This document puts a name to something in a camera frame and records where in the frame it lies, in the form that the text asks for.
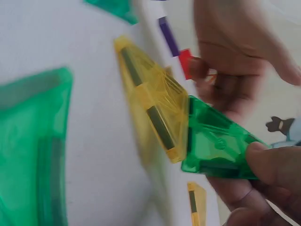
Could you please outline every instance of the white surface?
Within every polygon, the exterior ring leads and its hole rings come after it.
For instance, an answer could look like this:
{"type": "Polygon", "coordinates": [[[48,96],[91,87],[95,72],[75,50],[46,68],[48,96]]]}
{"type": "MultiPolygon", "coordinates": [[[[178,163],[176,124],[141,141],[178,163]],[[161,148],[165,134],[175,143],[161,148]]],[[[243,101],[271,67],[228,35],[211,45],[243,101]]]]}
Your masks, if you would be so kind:
{"type": "MultiPolygon", "coordinates": [[[[71,226],[163,225],[153,200],[165,197],[160,183],[150,183],[159,180],[158,166],[171,199],[170,225],[191,225],[187,181],[194,180],[208,192],[207,225],[217,226],[216,196],[203,176],[180,172],[163,151],[163,162],[153,166],[150,177],[140,165],[112,43],[124,33],[160,58],[150,40],[143,41],[139,25],[129,26],[81,0],[0,1],[0,82],[63,65],[74,74],[66,163],[71,226]]],[[[170,60],[183,84],[178,59],[168,53],[161,58],[170,60]]]]}

